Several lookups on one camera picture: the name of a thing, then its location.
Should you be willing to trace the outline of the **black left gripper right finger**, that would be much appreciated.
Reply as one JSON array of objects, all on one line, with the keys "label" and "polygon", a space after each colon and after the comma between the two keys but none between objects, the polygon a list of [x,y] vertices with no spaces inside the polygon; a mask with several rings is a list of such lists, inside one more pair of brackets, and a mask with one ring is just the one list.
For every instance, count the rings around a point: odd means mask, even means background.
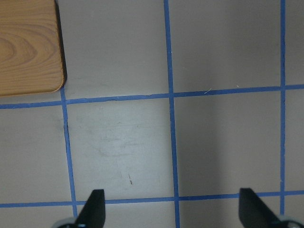
[{"label": "black left gripper right finger", "polygon": [[238,217],[245,228],[302,228],[295,219],[277,216],[251,188],[239,190]]}]

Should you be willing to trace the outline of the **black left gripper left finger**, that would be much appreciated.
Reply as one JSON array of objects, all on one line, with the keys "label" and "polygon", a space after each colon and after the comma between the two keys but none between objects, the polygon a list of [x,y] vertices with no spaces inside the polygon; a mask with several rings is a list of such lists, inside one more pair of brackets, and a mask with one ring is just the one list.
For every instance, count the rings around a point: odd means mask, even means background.
[{"label": "black left gripper left finger", "polygon": [[77,218],[56,222],[54,228],[103,228],[105,224],[105,191],[93,190]]}]

